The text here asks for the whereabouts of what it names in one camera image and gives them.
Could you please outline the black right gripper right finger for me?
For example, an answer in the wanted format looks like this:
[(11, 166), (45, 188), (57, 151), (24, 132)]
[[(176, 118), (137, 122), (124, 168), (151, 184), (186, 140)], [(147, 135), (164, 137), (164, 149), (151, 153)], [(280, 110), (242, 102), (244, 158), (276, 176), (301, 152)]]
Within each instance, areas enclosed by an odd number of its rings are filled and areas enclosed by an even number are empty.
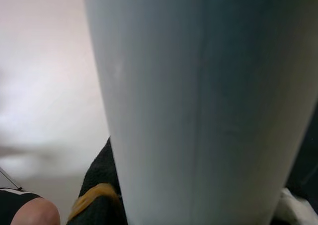
[(302, 187), (289, 184), (281, 190), (272, 225), (318, 225), (318, 214)]

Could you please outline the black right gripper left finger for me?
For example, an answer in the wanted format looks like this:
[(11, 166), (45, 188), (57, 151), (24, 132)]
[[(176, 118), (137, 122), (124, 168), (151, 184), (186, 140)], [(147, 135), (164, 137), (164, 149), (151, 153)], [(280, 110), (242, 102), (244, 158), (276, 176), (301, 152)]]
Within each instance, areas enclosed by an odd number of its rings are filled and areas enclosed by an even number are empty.
[(110, 139), (86, 172), (67, 225), (128, 225)]

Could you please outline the person bare knee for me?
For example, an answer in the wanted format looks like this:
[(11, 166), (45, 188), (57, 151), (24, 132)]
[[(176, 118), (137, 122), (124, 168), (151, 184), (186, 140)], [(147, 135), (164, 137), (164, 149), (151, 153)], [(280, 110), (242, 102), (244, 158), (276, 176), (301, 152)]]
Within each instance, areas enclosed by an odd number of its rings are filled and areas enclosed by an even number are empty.
[(44, 198), (24, 204), (14, 215), (10, 225), (60, 225), (57, 207)]

